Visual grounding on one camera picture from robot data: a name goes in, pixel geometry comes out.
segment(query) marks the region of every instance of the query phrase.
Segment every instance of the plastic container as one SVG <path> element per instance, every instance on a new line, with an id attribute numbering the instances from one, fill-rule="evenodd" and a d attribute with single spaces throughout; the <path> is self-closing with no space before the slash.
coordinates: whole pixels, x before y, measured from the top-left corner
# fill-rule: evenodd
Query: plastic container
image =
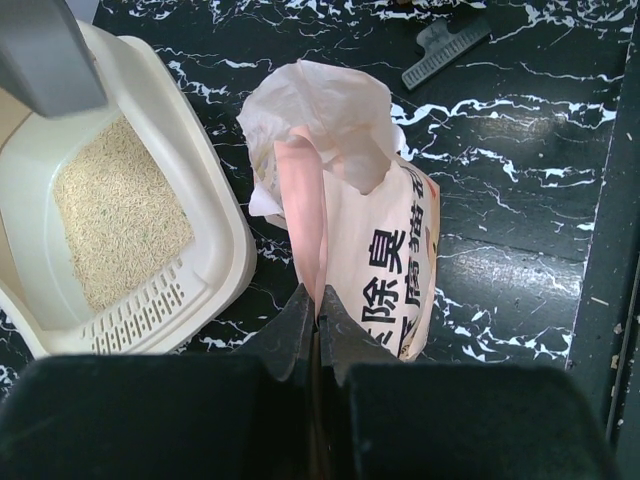
<path id="1" fill-rule="evenodd" d="M 151 47 L 80 27 L 107 108 L 50 120 L 0 91 L 0 308 L 35 357 L 168 352 L 248 286 L 255 244 L 202 125 Z M 167 178 L 194 240 L 95 315 L 73 275 L 53 185 L 60 168 L 119 115 Z"/>

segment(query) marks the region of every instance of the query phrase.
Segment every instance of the marble tile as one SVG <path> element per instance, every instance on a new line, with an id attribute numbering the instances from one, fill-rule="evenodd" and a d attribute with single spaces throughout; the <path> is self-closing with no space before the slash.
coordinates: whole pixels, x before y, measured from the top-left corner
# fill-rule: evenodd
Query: marble tile
<path id="1" fill-rule="evenodd" d="M 235 117 L 266 75 L 306 58 L 386 83 L 407 135 L 402 155 L 442 189 L 425 359 L 562 367 L 637 1 L 414 3 L 102 0 L 95 23 L 154 47 L 203 122 L 245 214 L 252 174 Z M 491 40 L 413 93 L 404 90 L 400 75 L 421 57 L 417 33 L 436 18 L 470 13 L 487 16 Z M 251 286 L 180 351 L 229 351 L 293 292 L 286 235 L 248 221 L 259 252 Z M 0 364 L 14 378 L 24 345 L 13 332 L 0 338 L 16 352 L 5 355 L 0 345 Z"/>

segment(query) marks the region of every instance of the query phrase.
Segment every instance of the bag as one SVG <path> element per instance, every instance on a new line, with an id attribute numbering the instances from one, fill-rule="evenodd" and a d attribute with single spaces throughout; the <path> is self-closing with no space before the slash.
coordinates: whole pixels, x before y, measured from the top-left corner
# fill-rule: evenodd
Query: bag
<path id="1" fill-rule="evenodd" d="M 391 95 L 356 70 L 308 61 L 273 72 L 238 121 L 254 171 L 249 213 L 289 231 L 298 279 L 332 285 L 401 360 L 422 351 L 435 289 L 439 188 L 397 152 Z"/>

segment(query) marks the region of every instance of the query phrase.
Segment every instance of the litter box grate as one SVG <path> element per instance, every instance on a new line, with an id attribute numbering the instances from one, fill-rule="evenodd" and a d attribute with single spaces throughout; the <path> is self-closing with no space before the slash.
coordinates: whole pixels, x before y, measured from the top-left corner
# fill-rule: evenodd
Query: litter box grate
<path id="1" fill-rule="evenodd" d="M 130 350 L 165 325 L 189 304 L 191 295 L 180 282 L 184 262 L 178 256 L 128 297 L 108 308 L 81 333 L 97 354 Z"/>

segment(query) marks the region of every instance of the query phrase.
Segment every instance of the open bag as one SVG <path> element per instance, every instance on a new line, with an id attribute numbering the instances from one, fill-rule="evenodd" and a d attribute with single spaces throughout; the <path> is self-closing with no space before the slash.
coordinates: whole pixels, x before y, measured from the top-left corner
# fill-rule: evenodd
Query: open bag
<path id="1" fill-rule="evenodd" d="M 439 188 L 397 152 L 391 95 L 356 70 L 279 68 L 238 121 L 255 188 L 249 212 L 286 228 L 316 305 L 332 285 L 349 315 L 391 353 L 422 351 L 434 298 Z"/>

